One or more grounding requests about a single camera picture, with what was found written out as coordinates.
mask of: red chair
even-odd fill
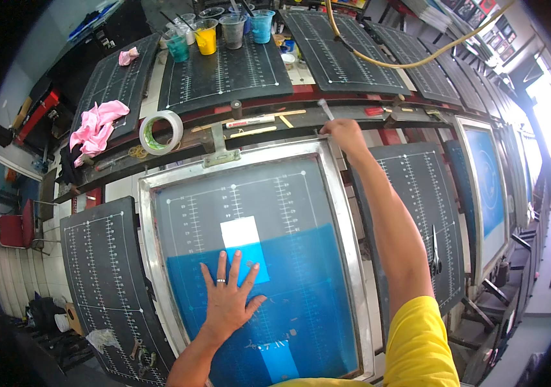
[[[42,202],[28,199],[21,215],[1,215],[0,216],[0,244],[11,248],[32,248],[43,252],[43,244],[39,247],[37,242],[55,242],[59,240],[49,240],[44,238],[35,238],[36,219],[34,218],[34,204],[57,205],[56,203]]]

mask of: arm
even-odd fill
[[[380,264],[389,283],[390,317],[407,301],[434,297],[428,258],[421,235],[385,171],[376,162],[354,120],[329,121],[320,130],[331,134],[361,177],[368,198]]]
[[[202,387],[207,383],[211,371],[211,361],[221,345],[245,324],[267,298],[258,295],[248,303],[248,294],[254,287],[259,264],[252,266],[245,281],[238,287],[241,252],[234,253],[228,283],[213,283],[207,265],[201,263],[204,282],[207,284],[207,319],[202,324],[196,338],[181,353],[172,365],[167,387]],[[226,252],[220,252],[217,278],[226,278]]]

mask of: yellow shirt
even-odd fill
[[[395,314],[385,354],[384,386],[460,386],[439,305],[432,297],[409,300]],[[277,387],[367,387],[343,379],[295,379]]]

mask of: hand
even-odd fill
[[[374,159],[356,120],[337,118],[327,121],[320,129],[320,133],[331,134],[341,150],[347,154],[349,162],[355,167],[366,159]]]
[[[237,329],[248,322],[258,307],[267,299],[263,295],[252,298],[247,306],[248,294],[254,287],[254,280],[258,275],[259,263],[255,263],[243,281],[241,287],[237,286],[239,279],[239,267],[241,252],[234,252],[234,258],[228,274],[228,283],[213,283],[207,265],[201,263],[204,282],[207,284],[207,319],[202,324],[201,331],[212,336],[220,345],[224,343]],[[217,267],[217,278],[226,278],[226,252],[220,252],[220,261]]]

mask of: pink cloth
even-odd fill
[[[140,54],[138,53],[138,49],[136,47],[133,47],[129,51],[121,51],[119,55],[119,65],[127,66],[135,58],[138,58],[139,55]]]
[[[82,125],[69,138],[69,151],[76,144],[81,143],[84,143],[82,155],[94,157],[105,151],[108,138],[114,130],[112,122],[127,113],[129,113],[129,108],[121,101],[104,102],[100,106],[97,106],[95,102],[91,110],[82,112]],[[75,159],[75,166],[82,164],[82,156]]]

